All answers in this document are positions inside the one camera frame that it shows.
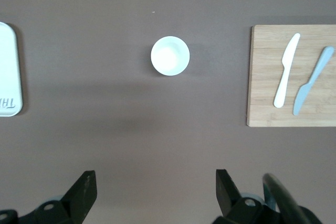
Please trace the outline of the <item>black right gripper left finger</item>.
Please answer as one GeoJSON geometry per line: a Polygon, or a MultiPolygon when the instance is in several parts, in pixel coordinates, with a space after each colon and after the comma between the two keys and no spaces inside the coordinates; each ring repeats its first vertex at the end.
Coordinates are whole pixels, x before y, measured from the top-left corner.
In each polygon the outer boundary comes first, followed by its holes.
{"type": "Polygon", "coordinates": [[[97,199],[96,173],[85,171],[60,200],[50,200],[31,213],[20,217],[20,223],[82,224],[97,199]]]}

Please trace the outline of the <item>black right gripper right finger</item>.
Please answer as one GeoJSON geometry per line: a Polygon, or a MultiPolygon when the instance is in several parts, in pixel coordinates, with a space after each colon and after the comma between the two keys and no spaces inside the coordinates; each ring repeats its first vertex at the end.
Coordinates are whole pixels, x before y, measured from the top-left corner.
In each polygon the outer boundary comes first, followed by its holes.
{"type": "Polygon", "coordinates": [[[279,213],[254,194],[240,193],[225,169],[216,171],[216,198],[222,212],[214,223],[278,223],[279,213]]]}

